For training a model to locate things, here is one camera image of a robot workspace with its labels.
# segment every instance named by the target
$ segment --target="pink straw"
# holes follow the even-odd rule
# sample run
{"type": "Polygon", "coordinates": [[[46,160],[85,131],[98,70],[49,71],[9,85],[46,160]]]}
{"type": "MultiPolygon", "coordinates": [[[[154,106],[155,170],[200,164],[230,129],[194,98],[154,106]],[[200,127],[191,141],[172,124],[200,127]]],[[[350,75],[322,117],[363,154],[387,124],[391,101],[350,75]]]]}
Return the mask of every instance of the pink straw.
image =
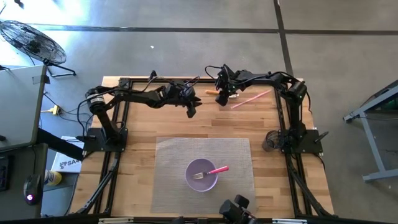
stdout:
{"type": "Polygon", "coordinates": [[[255,100],[255,99],[259,98],[260,96],[269,93],[270,91],[271,91],[271,90],[267,90],[267,91],[265,91],[264,93],[260,93],[260,94],[258,94],[257,96],[254,96],[254,97],[252,97],[252,98],[246,100],[245,102],[238,103],[237,105],[232,106],[231,109],[237,108],[237,107],[241,106],[242,104],[245,104],[245,103],[247,103],[247,102],[250,102],[250,101],[252,101],[252,100],[255,100]]]}

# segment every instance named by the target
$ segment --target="fan stand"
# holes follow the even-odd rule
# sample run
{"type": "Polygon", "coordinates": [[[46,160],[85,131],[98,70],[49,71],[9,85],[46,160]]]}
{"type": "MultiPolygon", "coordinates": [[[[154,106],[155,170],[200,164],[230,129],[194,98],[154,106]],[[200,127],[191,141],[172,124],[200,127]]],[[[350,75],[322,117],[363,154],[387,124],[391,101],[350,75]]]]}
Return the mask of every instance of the fan stand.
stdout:
{"type": "Polygon", "coordinates": [[[64,77],[64,76],[69,76],[69,75],[76,76],[76,72],[74,70],[69,69],[69,68],[65,68],[65,67],[60,66],[60,65],[56,65],[56,64],[50,62],[48,59],[44,59],[43,60],[43,64],[45,66],[47,66],[47,70],[49,71],[49,74],[51,75],[51,77],[64,77]],[[53,75],[53,73],[50,71],[49,66],[55,66],[55,67],[58,67],[58,68],[62,68],[64,70],[70,71],[71,73],[63,73],[63,74],[53,75]]]}

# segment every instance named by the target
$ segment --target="concrete floor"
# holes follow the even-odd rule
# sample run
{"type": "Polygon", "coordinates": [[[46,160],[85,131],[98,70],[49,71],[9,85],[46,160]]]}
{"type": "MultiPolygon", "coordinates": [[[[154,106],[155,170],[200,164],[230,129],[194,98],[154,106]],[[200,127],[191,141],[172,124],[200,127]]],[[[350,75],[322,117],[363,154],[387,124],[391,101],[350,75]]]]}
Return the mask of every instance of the concrete floor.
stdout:
{"type": "MultiPolygon", "coordinates": [[[[0,20],[106,27],[278,28],[273,0],[22,2],[23,10],[11,1],[0,20]]],[[[394,0],[279,2],[286,29],[398,30],[398,2],[394,0]]],[[[252,72],[285,69],[279,34],[44,33],[65,49],[68,58],[63,65],[78,74],[51,78],[51,85],[46,86],[49,96],[66,110],[76,108],[86,90],[99,85],[104,75],[149,75],[151,70],[163,76],[204,75],[206,65],[223,63],[252,72]]],[[[397,78],[397,36],[287,35],[287,44],[294,75],[307,81],[315,124],[320,131],[330,132],[322,144],[335,213],[398,222],[398,177],[370,184],[362,181],[363,174],[377,171],[370,146],[360,123],[345,124],[341,119],[397,78]]],[[[0,42],[0,49],[1,65],[32,64],[7,42],[0,42]]],[[[51,106],[44,99],[43,108],[51,106]]],[[[42,115],[42,122],[44,129],[57,136],[81,133],[78,124],[49,114],[42,115]]],[[[48,166],[54,155],[49,152],[48,166]]],[[[387,156],[398,161],[396,153],[387,156]]],[[[71,187],[46,192],[42,213],[63,215],[71,192],[71,187]]]]}

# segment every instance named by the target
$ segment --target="fan grille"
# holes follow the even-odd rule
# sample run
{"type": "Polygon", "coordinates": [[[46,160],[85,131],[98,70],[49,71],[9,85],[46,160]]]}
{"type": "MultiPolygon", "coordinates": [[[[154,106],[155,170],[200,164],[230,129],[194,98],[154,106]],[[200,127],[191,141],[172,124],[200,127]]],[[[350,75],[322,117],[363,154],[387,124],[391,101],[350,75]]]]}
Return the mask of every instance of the fan grille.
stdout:
{"type": "Polygon", "coordinates": [[[0,34],[12,46],[42,62],[47,59],[49,62],[59,65],[67,60],[65,51],[54,40],[21,22],[2,22],[0,34]]]}

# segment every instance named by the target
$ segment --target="purple bowl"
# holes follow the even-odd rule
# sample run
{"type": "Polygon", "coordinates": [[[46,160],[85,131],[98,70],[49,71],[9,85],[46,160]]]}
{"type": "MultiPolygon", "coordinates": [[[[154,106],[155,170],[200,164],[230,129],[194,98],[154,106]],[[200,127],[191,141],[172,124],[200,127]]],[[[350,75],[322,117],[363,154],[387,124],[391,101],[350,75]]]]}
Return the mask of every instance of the purple bowl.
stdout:
{"type": "Polygon", "coordinates": [[[206,192],[212,189],[217,183],[217,174],[206,175],[202,179],[194,180],[192,176],[200,172],[209,172],[216,169],[214,163],[208,159],[195,159],[190,162],[185,170],[185,180],[188,186],[197,192],[206,192]]]}

